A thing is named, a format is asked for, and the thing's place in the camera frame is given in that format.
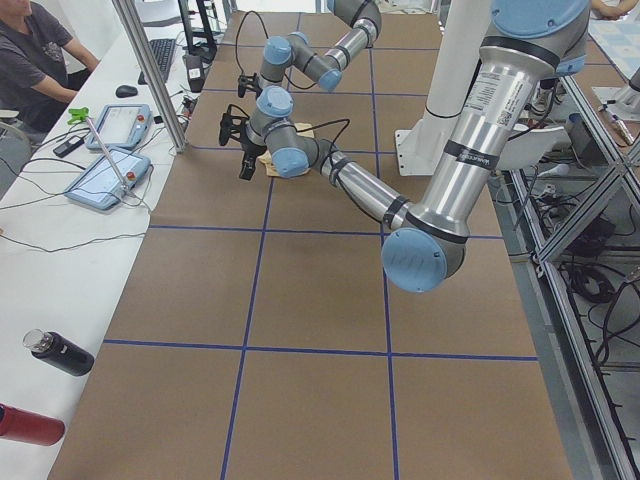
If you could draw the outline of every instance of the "keyboard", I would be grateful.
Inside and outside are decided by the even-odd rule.
[[[173,63],[173,52],[176,49],[176,41],[173,38],[158,38],[149,40],[149,46],[156,57],[158,67],[160,67],[160,73],[162,79],[166,82],[169,78],[169,70],[171,70],[171,64]],[[144,78],[144,73],[140,72],[138,77],[138,85],[146,85],[147,82]]]

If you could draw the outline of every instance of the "pen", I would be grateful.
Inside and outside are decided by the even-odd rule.
[[[607,120],[609,120],[613,129],[618,133],[618,135],[622,137],[624,142],[627,145],[633,145],[635,138],[633,138],[633,135],[631,135],[631,132],[627,128],[627,125],[620,119],[620,117],[618,117],[614,113],[611,113],[607,109],[606,105],[602,105],[602,107],[600,108],[600,111],[604,112],[605,116],[607,117]]]

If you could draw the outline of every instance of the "red bottle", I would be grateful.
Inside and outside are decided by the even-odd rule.
[[[63,435],[64,423],[61,420],[0,403],[0,438],[49,446]]]

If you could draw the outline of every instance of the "bottle cap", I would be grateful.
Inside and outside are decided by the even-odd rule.
[[[35,353],[46,352],[51,346],[53,336],[49,333],[45,333],[42,330],[34,328],[22,339],[22,345]]]

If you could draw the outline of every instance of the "cell phone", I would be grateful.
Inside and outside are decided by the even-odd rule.
[[[63,143],[58,145],[53,149],[53,153],[56,154],[56,157],[63,158],[73,152],[76,148],[84,143],[84,137],[79,137],[78,135],[72,135]]]

